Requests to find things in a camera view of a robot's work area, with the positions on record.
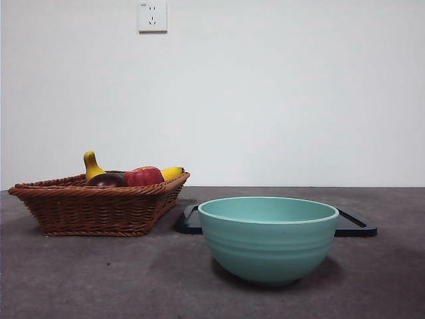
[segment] wall socket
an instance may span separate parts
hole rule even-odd
[[[162,0],[141,1],[138,6],[139,33],[167,32],[167,3]]]

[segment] black tray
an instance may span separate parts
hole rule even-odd
[[[346,210],[337,209],[339,216],[335,237],[372,237],[378,235],[378,228],[375,225]],[[202,234],[198,205],[186,207],[175,224],[175,230],[183,234]]]

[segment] table surface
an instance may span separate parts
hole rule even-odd
[[[378,226],[336,237],[295,283],[252,286],[211,257],[202,235],[173,230],[184,208],[243,195],[298,197]],[[37,318],[425,318],[425,188],[184,187],[144,237],[46,237],[1,192],[1,313]]]

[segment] eggplant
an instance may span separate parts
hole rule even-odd
[[[127,186],[126,181],[115,173],[103,173],[98,174],[88,180],[87,186],[112,186],[112,187],[123,187]]]

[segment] green bowl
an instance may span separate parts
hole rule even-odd
[[[286,197],[229,197],[198,206],[214,259],[240,278],[285,285],[313,271],[326,257],[338,210]]]

